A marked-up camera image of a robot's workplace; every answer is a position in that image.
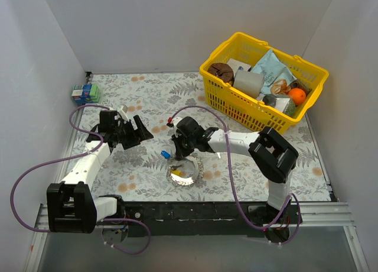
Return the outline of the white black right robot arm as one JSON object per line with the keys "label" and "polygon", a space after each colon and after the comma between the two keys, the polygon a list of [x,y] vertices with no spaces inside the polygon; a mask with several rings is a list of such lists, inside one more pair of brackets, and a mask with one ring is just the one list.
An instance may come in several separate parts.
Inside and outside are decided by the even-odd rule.
{"label": "white black right robot arm", "polygon": [[240,154],[253,158],[260,172],[268,179],[268,200],[265,210],[259,211],[266,221],[281,223],[289,215],[286,201],[290,193],[292,170],[298,152],[272,127],[259,132],[226,132],[210,127],[204,129],[190,116],[170,118],[167,125],[174,129],[172,140],[176,157],[182,160],[194,150],[205,153]]}

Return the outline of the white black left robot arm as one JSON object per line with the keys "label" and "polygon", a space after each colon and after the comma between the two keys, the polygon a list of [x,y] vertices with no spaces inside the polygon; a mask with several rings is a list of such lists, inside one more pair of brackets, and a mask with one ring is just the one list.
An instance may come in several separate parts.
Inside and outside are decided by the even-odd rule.
{"label": "white black left robot arm", "polygon": [[118,145],[128,150],[154,137],[139,116],[129,119],[127,111],[127,106],[102,110],[99,123],[86,132],[84,152],[72,170],[60,183],[47,188],[50,231],[88,234],[105,218],[114,225],[125,220],[121,196],[103,195],[95,199],[91,188],[103,163]]}

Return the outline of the steel disc with keyrings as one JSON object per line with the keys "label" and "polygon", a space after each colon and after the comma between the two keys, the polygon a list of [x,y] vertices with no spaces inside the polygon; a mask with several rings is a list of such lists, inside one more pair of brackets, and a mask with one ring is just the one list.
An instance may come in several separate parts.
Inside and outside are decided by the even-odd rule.
{"label": "steel disc with keyrings", "polygon": [[[172,174],[171,170],[180,170],[181,176]],[[171,159],[168,163],[167,179],[174,186],[193,187],[202,181],[203,174],[203,163],[194,156],[188,156],[180,161]]]}

